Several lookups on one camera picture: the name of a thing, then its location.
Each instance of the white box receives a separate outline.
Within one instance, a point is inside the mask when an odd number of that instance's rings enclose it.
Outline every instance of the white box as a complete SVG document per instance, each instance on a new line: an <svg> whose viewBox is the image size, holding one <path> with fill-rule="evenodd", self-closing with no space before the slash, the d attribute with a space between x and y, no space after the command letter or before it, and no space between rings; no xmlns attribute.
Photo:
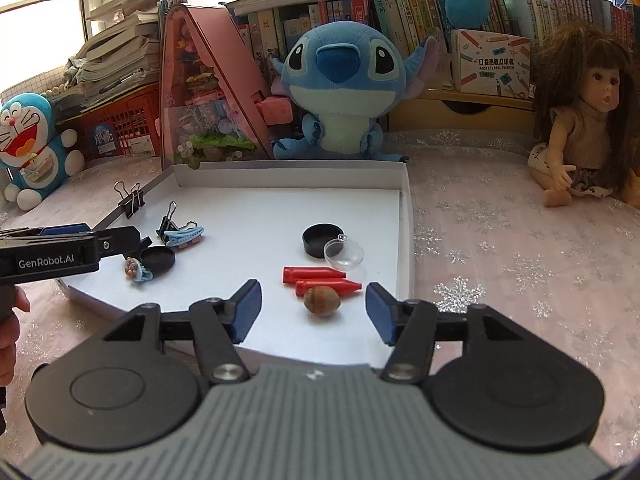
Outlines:
<svg viewBox="0 0 640 480"><path fill-rule="evenodd" d="M159 243L156 229L169 203L176 224L196 221L201 243L179 251L174 267L135 284L122 256L100 261L100 270L59 280L73 300L115 319L141 303L163 312L187 310L212 296L229 298L249 279L262 287L262 311L239 347L250 369L261 362L297 360L382 367L392 349L366 314L364 289L381 283L401 300L414 293L413 207L406 166L375 161L210 162L198 170L176 165L143 188L145 205L130 219L112 212L97 229L135 225ZM306 227L329 222L363 247L364 261L348 278L361 293L342 299L334 316L306 311L284 266L326 266L303 248ZM193 352L190 345L177 345Z"/></svg>
<svg viewBox="0 0 640 480"><path fill-rule="evenodd" d="M527 38L457 29L451 31L451 52L458 91L529 99Z"/></svg>

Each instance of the stitch's nose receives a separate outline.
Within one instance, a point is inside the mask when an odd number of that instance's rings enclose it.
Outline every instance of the stitch's nose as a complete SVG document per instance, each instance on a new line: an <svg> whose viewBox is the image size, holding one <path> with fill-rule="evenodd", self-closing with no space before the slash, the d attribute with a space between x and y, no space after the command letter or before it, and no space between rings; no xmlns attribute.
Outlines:
<svg viewBox="0 0 640 480"><path fill-rule="evenodd" d="M349 43L324 45L316 51L316 66L332 83L343 83L358 72L360 53Z"/></svg>

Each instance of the red bullet-shaped object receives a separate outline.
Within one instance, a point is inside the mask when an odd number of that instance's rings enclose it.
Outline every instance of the red bullet-shaped object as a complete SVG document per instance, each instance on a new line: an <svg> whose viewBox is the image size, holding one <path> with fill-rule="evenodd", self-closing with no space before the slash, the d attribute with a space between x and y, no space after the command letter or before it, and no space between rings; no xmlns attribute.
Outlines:
<svg viewBox="0 0 640 480"><path fill-rule="evenodd" d="M338 293L338 296L346 296L360 290L362 288L361 283L352 282L350 280L337 280L337 279L325 279L325 280L297 280L296 281L296 296L302 297L305 292L315 286L330 286Z"/></svg>
<svg viewBox="0 0 640 480"><path fill-rule="evenodd" d="M331 267L285 267L282 271L282 283L295 283L297 280L324 280L346 278L347 273Z"/></svg>

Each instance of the doll skirt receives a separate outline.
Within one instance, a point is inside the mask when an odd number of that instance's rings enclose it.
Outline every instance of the doll skirt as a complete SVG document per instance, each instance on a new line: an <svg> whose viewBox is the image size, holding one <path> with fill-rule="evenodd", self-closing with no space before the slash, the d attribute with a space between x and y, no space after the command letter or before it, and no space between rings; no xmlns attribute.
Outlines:
<svg viewBox="0 0 640 480"><path fill-rule="evenodd" d="M551 170L546 163L546 142L536 145L529 154L527 166L534 170L541 171L551 176ZM588 170L587 168L577 168L575 171L567 172L572 180L569 192L575 196L591 195L604 198L613 193L609 187L605 187L600 178L600 170Z"/></svg>

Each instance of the person's hand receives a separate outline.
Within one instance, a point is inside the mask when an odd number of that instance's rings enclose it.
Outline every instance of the person's hand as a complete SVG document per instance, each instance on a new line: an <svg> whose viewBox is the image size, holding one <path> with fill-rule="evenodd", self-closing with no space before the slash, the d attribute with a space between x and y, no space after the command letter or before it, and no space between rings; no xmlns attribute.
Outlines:
<svg viewBox="0 0 640 480"><path fill-rule="evenodd" d="M571 187L573 181L567 172L575 170L576 167L571 164L563 164L551 169L551 176L554 179L554 185L558 191L564 191L568 187Z"/></svg>
<svg viewBox="0 0 640 480"><path fill-rule="evenodd" d="M19 287L15 287L14 307L23 312L31 310L27 295ZM12 312L11 316L0 323L0 386L7 386L14 378L15 342L20 336L20 321Z"/></svg>

